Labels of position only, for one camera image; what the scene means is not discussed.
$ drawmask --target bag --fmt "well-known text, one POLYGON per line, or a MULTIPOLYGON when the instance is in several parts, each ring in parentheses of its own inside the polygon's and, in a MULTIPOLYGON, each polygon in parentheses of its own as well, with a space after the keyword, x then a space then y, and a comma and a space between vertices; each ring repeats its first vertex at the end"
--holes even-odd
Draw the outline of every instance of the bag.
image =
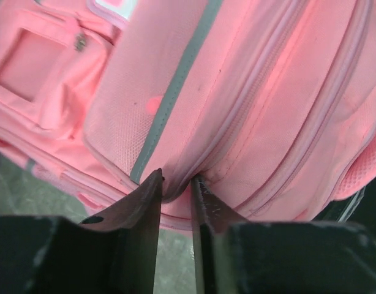
MULTIPOLYGON (((120 4, 88 2, 99 14, 87 10, 90 23, 110 28, 123 20, 123 33, 105 58, 96 58, 102 46, 77 52, 88 54, 86 62, 64 72, 78 77, 51 80, 59 91, 45 88, 48 102, 27 110, 23 101, 38 99, 18 98, 32 96, 0 78, 17 94, 9 105, 0 93, 8 105, 0 106, 0 151, 18 165, 91 211, 161 167, 161 224, 176 230, 190 230, 187 184, 196 173, 253 221, 310 220, 376 176, 376 1, 141 0, 126 16, 106 2, 120 4), (90 60, 104 66, 87 67, 90 60)), ((43 0, 42 7, 73 9, 64 3, 43 0)), ((1 15, 0 26, 12 26, 1 15)), ((41 57, 44 69, 50 53, 41 57)), ((14 61, 0 75, 24 68, 14 61)))

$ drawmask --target metal zipper slider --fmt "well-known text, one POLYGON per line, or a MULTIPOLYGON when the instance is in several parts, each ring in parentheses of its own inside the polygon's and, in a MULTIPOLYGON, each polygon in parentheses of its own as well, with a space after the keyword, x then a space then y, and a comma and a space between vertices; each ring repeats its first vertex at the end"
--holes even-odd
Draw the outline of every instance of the metal zipper slider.
POLYGON ((84 47, 86 46, 86 36, 83 33, 77 34, 76 41, 75 41, 75 49, 77 52, 82 52, 84 47))

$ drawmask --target gray floor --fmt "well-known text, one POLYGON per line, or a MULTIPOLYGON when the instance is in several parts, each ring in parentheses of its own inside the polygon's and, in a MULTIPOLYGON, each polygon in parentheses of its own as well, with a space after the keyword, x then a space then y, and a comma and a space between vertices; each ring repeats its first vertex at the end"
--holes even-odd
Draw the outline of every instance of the gray floor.
MULTIPOLYGON (((0 214, 63 215, 79 222, 83 205, 0 156, 0 214)), ((196 293, 192 239, 160 231, 154 293, 196 293)))

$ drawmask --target pink bag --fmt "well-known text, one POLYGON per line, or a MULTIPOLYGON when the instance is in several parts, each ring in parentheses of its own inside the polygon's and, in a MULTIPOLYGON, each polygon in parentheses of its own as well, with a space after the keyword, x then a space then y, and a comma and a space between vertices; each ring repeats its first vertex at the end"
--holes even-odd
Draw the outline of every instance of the pink bag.
POLYGON ((196 173, 256 221, 376 176, 376 1, 126 1, 2 1, 0 152, 90 211, 161 167, 177 230, 196 173))

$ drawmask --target pink backpack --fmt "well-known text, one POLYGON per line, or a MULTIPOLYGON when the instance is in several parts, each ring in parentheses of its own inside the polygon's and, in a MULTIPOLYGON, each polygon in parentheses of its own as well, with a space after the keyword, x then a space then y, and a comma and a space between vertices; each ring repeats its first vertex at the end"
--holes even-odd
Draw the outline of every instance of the pink backpack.
POLYGON ((159 167, 177 230, 196 173, 253 221, 376 176, 376 1, 39 2, 0 3, 0 152, 89 212, 159 167))

